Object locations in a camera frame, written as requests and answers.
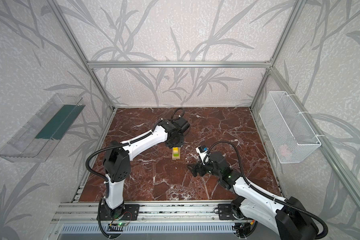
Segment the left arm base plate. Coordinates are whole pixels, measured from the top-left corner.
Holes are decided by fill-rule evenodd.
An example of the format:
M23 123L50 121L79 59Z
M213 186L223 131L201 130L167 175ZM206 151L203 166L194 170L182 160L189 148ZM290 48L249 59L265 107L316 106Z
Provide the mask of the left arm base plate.
M136 221L140 210L139 204L122 204L112 210L107 204L102 204L97 220L100 221Z

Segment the wood block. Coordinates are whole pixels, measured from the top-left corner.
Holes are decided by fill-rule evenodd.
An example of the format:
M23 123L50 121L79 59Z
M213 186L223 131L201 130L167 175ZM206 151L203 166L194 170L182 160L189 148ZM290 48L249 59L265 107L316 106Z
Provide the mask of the wood block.
M173 151L172 151L172 160L179 160L181 157L180 157L180 151L178 148L173 148Z

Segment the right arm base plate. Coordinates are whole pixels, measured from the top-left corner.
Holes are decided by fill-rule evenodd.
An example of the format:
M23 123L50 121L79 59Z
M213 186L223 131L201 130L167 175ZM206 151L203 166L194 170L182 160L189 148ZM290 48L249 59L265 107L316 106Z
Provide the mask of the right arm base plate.
M239 209L232 204L218 204L218 206L213 209L213 213L219 216L219 220L253 221L253 219L247 218L239 213Z

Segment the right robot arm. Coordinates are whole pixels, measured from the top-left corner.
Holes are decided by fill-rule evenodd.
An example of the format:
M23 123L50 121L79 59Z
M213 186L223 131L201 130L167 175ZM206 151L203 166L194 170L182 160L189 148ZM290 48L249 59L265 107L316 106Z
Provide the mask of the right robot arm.
M264 190L232 169L220 152L211 153L208 162L189 164L194 177L210 174L226 190L238 195L231 202L233 216L237 220L252 219L277 233L282 240L313 240L319 228L304 214L305 208L293 197L285 199Z

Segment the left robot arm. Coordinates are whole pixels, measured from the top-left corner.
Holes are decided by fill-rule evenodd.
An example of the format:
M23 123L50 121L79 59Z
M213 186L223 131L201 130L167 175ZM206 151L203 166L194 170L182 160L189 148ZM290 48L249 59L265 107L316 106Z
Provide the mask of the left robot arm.
M124 184L132 171L131 162L141 153L158 144L165 143L168 148L180 148L185 143L190 123L183 117L176 120L160 120L153 129L135 138L123 141L106 151L103 167L105 169L106 206L119 210L124 204Z

